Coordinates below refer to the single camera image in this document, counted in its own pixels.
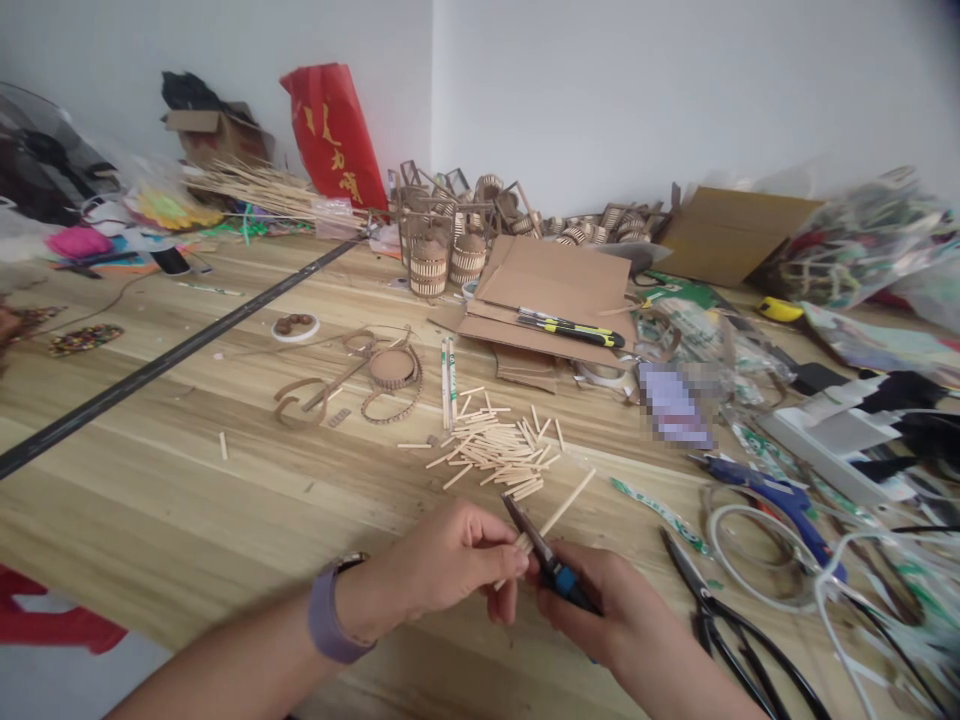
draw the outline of fan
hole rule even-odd
[[[113,170],[49,100],[0,82],[0,196],[27,217],[76,225],[83,202],[119,189]]]

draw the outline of wooden tabletop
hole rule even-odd
[[[205,256],[216,272],[198,280],[245,297],[151,276],[128,287],[92,321],[125,328],[109,345],[63,359],[48,356],[48,337],[15,346],[0,383],[0,449],[333,246],[304,236],[249,248],[222,244]],[[440,486],[451,469],[424,469],[439,453],[396,448],[442,434],[439,346],[449,334],[426,321],[428,303],[390,287],[403,274],[396,260],[366,247],[351,250],[0,482],[0,563],[176,650],[212,624],[309,578],[334,555],[376,552],[447,496],[505,515],[496,491],[478,487],[479,476],[468,475],[444,493]],[[129,278],[93,281],[51,272],[45,283],[17,292],[8,304],[68,305],[48,323],[58,324],[102,307]],[[744,310],[755,300],[749,292],[728,297]],[[271,338],[272,323],[292,312],[320,319],[313,344],[292,347]],[[415,333],[426,380],[410,417],[386,426],[364,421],[360,404],[371,384],[361,371],[331,402],[329,417],[341,408],[352,411],[336,429],[325,423],[304,431],[279,425],[272,416],[276,390],[305,377],[339,375],[355,360],[339,340],[327,339],[364,325],[378,326],[373,329],[388,339],[402,337],[408,325]],[[790,328],[762,329],[799,361],[828,361]],[[563,420],[566,457],[551,468],[543,491],[523,503],[534,521],[551,513],[586,468],[597,468],[551,536],[621,553],[686,616],[693,598],[660,541],[660,518],[614,490],[609,477],[668,504],[697,528],[700,490],[709,478],[683,450],[655,439],[640,408],[622,404],[610,390],[578,387],[569,367],[560,369],[555,396],[496,380],[495,369],[488,347],[458,340],[460,389],[484,385],[496,406],[528,414],[536,403],[541,420]],[[371,412],[392,414],[411,392],[379,400]],[[227,461],[221,458],[221,432]],[[738,452],[728,435],[721,449]],[[862,717],[819,620],[764,607],[715,563],[700,564],[708,577],[724,583],[721,598],[801,668],[835,718]],[[838,622],[846,617],[833,616]],[[882,671],[867,649],[849,633],[844,637],[855,657]],[[885,691],[867,685],[884,717],[906,717]],[[783,682],[779,686],[788,705],[802,704]],[[479,598],[397,630],[308,705],[326,710],[318,713],[322,717],[643,717],[605,670],[540,619],[529,594],[521,595],[519,619],[509,632],[487,622]]]

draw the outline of red paper bag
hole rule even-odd
[[[350,198],[355,208],[385,211],[380,168],[350,68],[297,68],[280,84],[290,93],[293,132],[314,187],[327,197]]]

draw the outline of person's left hand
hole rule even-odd
[[[530,564],[513,546],[516,539],[514,528],[476,505],[464,500],[442,505],[389,550],[343,573],[337,616],[348,633],[372,640],[480,590],[490,620],[510,625],[517,616],[516,579]],[[498,580],[507,582],[495,591]],[[369,606],[373,596],[381,603],[376,611]],[[380,616],[376,621],[374,612]]]

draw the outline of smartwatch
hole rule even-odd
[[[310,637],[313,638],[313,644],[321,655],[341,665],[356,662],[377,646],[376,643],[362,645],[350,638],[343,631],[340,620],[337,618],[335,589],[338,575],[359,565],[369,557],[365,552],[355,552],[333,560],[320,571],[310,591],[310,606],[307,614]]]

